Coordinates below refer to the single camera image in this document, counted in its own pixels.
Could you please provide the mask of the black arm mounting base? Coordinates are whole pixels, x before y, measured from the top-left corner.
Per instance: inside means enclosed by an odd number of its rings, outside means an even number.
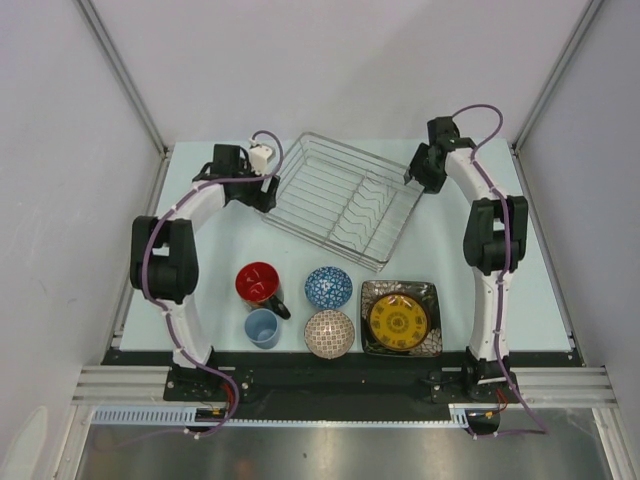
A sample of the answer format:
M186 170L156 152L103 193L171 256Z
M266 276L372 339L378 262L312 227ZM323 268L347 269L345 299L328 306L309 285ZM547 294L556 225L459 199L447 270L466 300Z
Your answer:
M518 401L506 381L477 384L463 353L436 358L346 354L334 360L310 353L215 354L220 377L173 364L167 352L110 350L107 367L158 367L162 400L197 404L187 428L206 434L224 414L236 421L416 422L443 420L450 403Z

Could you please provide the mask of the black floral square plate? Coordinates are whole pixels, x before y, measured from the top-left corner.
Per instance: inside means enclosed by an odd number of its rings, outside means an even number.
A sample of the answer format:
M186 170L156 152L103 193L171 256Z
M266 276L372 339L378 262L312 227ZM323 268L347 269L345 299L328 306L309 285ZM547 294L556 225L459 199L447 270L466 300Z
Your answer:
M429 333L419 346L411 350L389 350L379 344L369 330L367 318L370 307L378 298L390 293L406 294L414 298L428 315ZM443 351L439 299L436 287L432 283L399 280L368 280L363 282L360 289L360 322L362 349L368 355L433 358L439 356Z

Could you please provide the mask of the red patterned bowl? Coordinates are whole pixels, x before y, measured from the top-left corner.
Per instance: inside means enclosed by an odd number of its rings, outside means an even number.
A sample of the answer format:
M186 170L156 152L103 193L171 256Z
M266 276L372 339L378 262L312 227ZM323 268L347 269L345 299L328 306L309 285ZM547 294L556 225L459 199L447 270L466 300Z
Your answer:
M343 312L325 309L307 321L304 340L315 356L326 360L337 359L351 349L355 340L355 327Z

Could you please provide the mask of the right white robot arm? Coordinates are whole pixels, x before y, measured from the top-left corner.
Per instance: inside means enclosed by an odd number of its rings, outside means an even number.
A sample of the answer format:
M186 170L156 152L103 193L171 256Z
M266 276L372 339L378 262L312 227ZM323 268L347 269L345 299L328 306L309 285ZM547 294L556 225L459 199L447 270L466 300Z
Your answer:
M484 401L498 386L514 382L506 335L511 281L524 259L529 205L507 194L478 160L480 145L461 135L452 116L427 122L421 143L404 174L427 195L454 181L469 204L463 256L474 275L475 312L459 383L473 401Z

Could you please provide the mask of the yellow round plate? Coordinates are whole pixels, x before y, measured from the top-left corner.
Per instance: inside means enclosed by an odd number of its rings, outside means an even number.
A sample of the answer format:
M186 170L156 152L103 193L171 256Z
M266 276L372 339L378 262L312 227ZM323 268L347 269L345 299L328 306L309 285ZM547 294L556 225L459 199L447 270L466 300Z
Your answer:
M426 310L417 300L401 293L378 298L369 309L367 322L374 339L393 351L411 350L429 333Z

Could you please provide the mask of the metal wire dish rack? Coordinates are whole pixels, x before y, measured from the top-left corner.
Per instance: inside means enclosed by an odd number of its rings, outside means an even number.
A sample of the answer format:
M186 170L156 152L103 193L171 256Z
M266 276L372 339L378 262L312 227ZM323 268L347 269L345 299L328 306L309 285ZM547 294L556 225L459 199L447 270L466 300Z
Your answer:
M391 259L422 188L405 167L312 132L285 153L271 224L371 271Z

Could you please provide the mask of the blue patterned bowl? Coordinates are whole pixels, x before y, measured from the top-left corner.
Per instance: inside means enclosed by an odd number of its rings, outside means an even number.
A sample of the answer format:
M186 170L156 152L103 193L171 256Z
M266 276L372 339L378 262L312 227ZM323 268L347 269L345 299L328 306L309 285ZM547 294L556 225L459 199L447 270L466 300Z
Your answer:
M320 310L339 309L351 299L353 283L341 268L323 266L309 274L304 293L307 300Z

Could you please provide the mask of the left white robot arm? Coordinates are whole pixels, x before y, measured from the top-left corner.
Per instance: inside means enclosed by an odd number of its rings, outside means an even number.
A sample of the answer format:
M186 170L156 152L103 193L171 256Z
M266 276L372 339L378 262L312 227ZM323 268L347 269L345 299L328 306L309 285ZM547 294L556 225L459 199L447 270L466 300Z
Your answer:
M130 283L159 309L173 343L173 362L191 369L185 385L199 399L219 392L221 376L206 366L213 346L203 337L193 299L199 279L196 232L232 201L261 213L275 208L283 159L280 145L256 138L248 148L216 144L212 160L166 213L133 221Z

